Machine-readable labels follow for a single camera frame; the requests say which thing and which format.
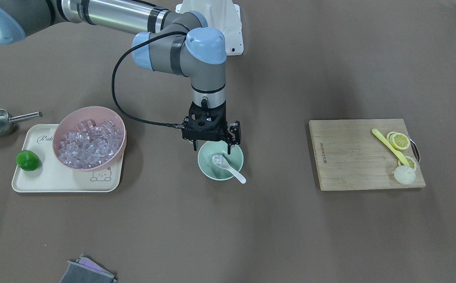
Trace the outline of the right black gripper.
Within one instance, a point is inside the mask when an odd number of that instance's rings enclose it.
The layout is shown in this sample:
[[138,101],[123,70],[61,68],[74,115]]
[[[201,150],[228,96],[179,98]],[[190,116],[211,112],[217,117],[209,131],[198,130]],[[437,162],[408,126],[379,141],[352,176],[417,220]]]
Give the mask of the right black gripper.
[[232,148],[240,145],[241,123],[226,121],[226,102],[215,108],[203,110],[194,102],[189,107],[188,116],[183,120],[184,128],[181,129],[184,140],[192,140],[193,149],[198,151],[198,140],[224,141],[227,144],[227,154],[230,155]]

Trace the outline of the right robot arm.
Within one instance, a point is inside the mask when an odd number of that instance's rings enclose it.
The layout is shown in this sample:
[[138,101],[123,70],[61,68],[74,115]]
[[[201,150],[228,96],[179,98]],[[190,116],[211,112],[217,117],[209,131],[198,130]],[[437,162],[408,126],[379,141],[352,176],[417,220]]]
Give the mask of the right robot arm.
[[223,141],[228,154],[241,143],[240,122],[226,120],[226,38],[199,11],[183,14],[142,0],[0,0],[0,45],[9,45],[57,23],[87,23],[134,34],[132,47],[117,61],[111,78],[132,55],[141,68],[188,77],[192,104],[182,138]]

